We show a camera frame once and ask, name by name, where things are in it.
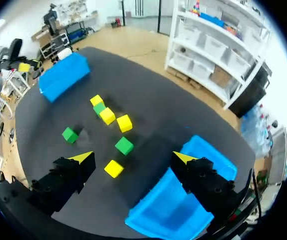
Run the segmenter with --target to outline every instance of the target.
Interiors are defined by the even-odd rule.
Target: black tabletop
[[[54,103],[32,87],[15,112],[17,146],[27,180],[39,179],[59,157],[94,151],[96,170],[80,194],[74,194],[52,217],[76,229],[112,237],[141,238],[125,225],[131,209],[158,182],[172,151],[199,135],[238,168],[235,190],[246,184],[255,154],[216,112],[169,79],[120,56],[86,47],[91,73]],[[123,136],[114,121],[99,119],[90,98],[99,94],[120,117],[128,114],[133,129],[123,134],[133,144],[129,155],[115,148]],[[66,127],[80,133],[74,144],[62,137]],[[116,160],[124,171],[112,178],[105,171]]]

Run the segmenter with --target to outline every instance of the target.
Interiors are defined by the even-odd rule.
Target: blue plastic tray
[[[89,72],[87,58],[73,52],[40,76],[40,92],[53,102]]]
[[[225,179],[236,178],[237,168],[199,136],[193,136],[180,152],[196,158],[206,157]],[[213,218],[193,194],[185,192],[169,168],[154,188],[129,211],[125,223],[151,238],[190,240]]]
[[[218,25],[218,26],[220,26],[220,27],[222,27],[222,28],[223,28],[224,25],[225,25],[225,22],[224,22],[224,21],[221,21],[219,18],[210,16],[210,15],[208,15],[208,14],[206,14],[206,13],[201,13],[201,14],[200,14],[200,17],[201,17],[202,19],[206,19],[206,20],[208,20],[209,22],[212,22],[212,23],[214,23],[214,24],[216,24],[216,25]]]

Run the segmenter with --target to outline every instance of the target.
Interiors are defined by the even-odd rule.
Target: shelf
[[[213,94],[215,94],[218,98],[220,98],[222,101],[224,101],[225,103],[228,103],[229,98],[228,95],[226,93],[226,91],[221,88],[220,86],[218,86],[217,84],[215,84],[213,81],[211,81],[210,79],[200,79],[198,77],[196,77],[192,72],[190,72],[189,70],[183,69],[182,67],[176,65],[174,63],[174,60],[171,59],[169,61],[169,66],[178,70],[179,72],[187,75],[188,77],[190,77],[191,79],[195,80],[196,82],[200,83],[202,86],[204,86],[206,89],[208,89],[210,92],[212,92]]]
[[[248,53],[250,53],[256,60],[259,60],[260,58],[258,57],[257,54],[254,54],[249,47],[242,41],[240,40],[238,37],[232,35],[229,31],[225,30],[224,28],[212,23],[211,21],[205,20],[201,17],[199,17],[196,14],[193,14],[192,12],[183,12],[183,11],[178,11],[178,15],[194,20],[196,22],[199,22],[209,28],[212,28],[216,31],[218,31],[219,33],[225,35],[226,37],[230,38],[231,40],[233,40],[236,44],[238,44],[241,48],[245,49]]]
[[[257,24],[261,28],[265,28],[269,30],[269,27],[267,24],[265,24],[263,19],[260,19],[260,16],[257,15],[257,13],[251,9],[251,7],[242,5],[240,2],[235,0],[217,0],[219,2],[222,2],[234,9],[236,9],[238,12],[242,13],[246,17],[248,17],[251,21],[253,21],[255,24]]]
[[[194,51],[195,53],[205,57],[206,59],[208,59],[209,61],[213,62],[214,64],[218,65],[219,67],[221,67],[223,70],[225,70],[227,73],[229,73],[234,79],[236,79],[240,84],[244,85],[245,81],[243,80],[243,78],[238,75],[237,73],[235,73],[230,67],[228,67],[224,62],[222,62],[220,59],[213,57],[212,55],[210,55],[209,53],[207,53],[205,50],[201,49],[198,46],[193,46],[191,43],[175,38],[174,43],[179,44],[187,49],[190,49],[192,51]]]

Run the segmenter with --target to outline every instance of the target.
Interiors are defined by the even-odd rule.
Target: metal rack
[[[65,46],[65,47],[70,44],[69,38],[65,32],[61,33],[56,38],[61,38],[61,41],[63,42],[63,46]],[[45,46],[39,48],[42,56],[45,59],[50,58],[51,56],[57,54],[58,50],[56,49],[56,43],[55,43],[56,38],[53,38],[51,40],[51,42],[49,42]]]

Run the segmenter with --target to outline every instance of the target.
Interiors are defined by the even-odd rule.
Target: cable
[[[261,217],[262,217],[262,207],[260,205],[260,199],[259,199],[259,193],[258,193],[258,189],[257,189],[255,171],[252,171],[252,181],[253,181],[253,186],[254,186],[255,198],[256,198],[256,201],[257,201],[257,204],[258,204],[258,211],[259,211],[258,219],[261,219]]]

